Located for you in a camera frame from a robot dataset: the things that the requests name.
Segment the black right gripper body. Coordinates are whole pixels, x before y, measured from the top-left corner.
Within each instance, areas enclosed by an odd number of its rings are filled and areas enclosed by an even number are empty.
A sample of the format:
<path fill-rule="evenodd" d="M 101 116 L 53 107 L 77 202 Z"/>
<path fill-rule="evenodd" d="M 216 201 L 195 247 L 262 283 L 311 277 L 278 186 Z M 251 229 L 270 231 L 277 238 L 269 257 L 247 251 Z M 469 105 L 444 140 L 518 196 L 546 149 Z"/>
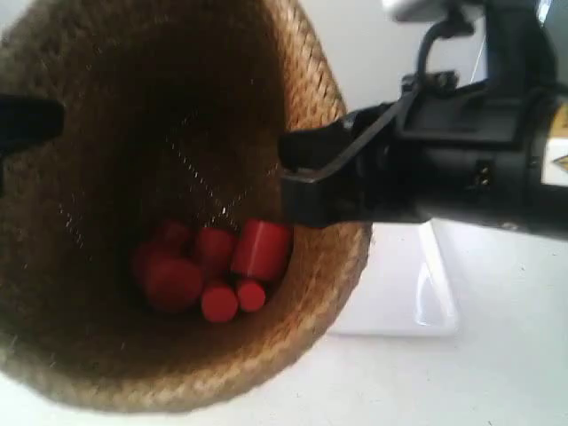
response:
<path fill-rule="evenodd" d="M 360 136 L 390 136 L 390 222 L 551 222 L 555 187 L 543 179 L 555 85 L 512 96 L 485 83 L 445 95 L 404 93 Z"/>

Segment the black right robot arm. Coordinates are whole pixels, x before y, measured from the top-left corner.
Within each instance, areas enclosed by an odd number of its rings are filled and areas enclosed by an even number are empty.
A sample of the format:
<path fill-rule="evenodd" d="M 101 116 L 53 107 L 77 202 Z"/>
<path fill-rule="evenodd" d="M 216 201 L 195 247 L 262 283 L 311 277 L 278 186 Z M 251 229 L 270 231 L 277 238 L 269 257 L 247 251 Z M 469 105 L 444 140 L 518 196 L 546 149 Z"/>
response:
<path fill-rule="evenodd" d="M 280 137 L 281 206 L 297 225 L 421 224 L 433 218 L 563 239 L 565 104 L 538 85 L 431 88 Z"/>

